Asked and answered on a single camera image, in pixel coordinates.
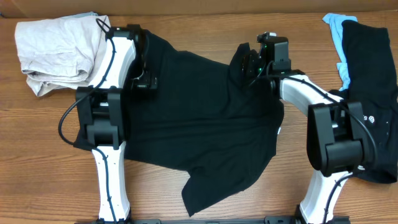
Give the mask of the black t-shirt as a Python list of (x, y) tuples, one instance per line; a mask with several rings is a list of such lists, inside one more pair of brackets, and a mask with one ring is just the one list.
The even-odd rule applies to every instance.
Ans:
[(242, 74), (249, 44), (223, 64), (147, 33), (146, 62), (159, 84), (125, 103), (130, 136), (124, 157), (189, 173), (182, 198), (194, 215), (252, 186), (276, 154), (284, 106), (264, 81)]

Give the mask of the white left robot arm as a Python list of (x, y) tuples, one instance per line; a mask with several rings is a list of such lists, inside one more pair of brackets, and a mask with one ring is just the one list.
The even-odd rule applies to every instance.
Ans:
[(158, 78), (147, 67), (149, 38), (139, 25), (104, 26), (106, 51), (88, 87), (76, 91), (80, 132), (74, 146), (95, 158), (100, 208), (97, 223), (132, 223), (124, 153), (129, 137), (126, 97), (133, 90), (155, 90)]

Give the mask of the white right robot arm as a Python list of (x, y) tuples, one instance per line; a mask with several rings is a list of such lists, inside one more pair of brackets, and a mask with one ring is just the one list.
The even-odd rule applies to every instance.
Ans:
[(333, 214), (342, 188), (374, 162), (374, 139), (361, 117), (362, 105), (327, 93), (287, 57), (281, 62), (250, 52), (241, 62), (250, 85), (264, 82), (272, 96), (293, 104), (307, 117), (307, 156), (313, 175), (294, 216), (266, 217), (265, 223), (349, 223)]

